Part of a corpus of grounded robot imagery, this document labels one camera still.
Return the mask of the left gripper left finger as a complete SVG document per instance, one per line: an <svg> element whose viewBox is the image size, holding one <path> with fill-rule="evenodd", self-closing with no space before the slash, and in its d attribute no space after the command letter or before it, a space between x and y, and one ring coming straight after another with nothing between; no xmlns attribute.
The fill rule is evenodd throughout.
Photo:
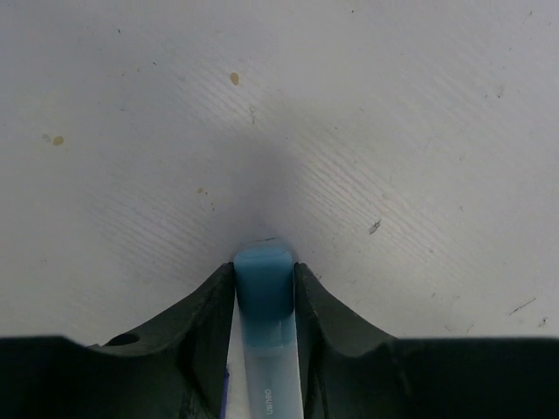
<svg viewBox="0 0 559 419"><path fill-rule="evenodd" d="M1 340L3 418L221 418L235 299L230 263L104 345Z"/></svg>

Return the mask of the purple pen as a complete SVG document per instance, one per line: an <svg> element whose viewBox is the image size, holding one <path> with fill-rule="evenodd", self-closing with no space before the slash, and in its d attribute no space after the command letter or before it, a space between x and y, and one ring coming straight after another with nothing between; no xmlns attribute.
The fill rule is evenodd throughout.
<svg viewBox="0 0 559 419"><path fill-rule="evenodd" d="M224 369L223 392L222 392L221 410L220 410L220 417L219 417L220 419L226 418L230 377L231 377L230 369L229 366L226 365Z"/></svg>

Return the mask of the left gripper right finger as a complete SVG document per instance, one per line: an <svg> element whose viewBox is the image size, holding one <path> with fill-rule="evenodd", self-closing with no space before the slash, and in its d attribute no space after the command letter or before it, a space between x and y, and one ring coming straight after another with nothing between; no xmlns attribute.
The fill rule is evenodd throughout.
<svg viewBox="0 0 559 419"><path fill-rule="evenodd" d="M294 267L307 418L555 418L555 338L400 339Z"/></svg>

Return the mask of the light blue highlighter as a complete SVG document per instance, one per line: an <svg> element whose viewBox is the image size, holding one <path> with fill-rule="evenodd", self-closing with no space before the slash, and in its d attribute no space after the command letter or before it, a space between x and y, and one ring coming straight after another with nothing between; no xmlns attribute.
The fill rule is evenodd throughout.
<svg viewBox="0 0 559 419"><path fill-rule="evenodd" d="M233 259L251 418L302 418L294 258L278 238Z"/></svg>

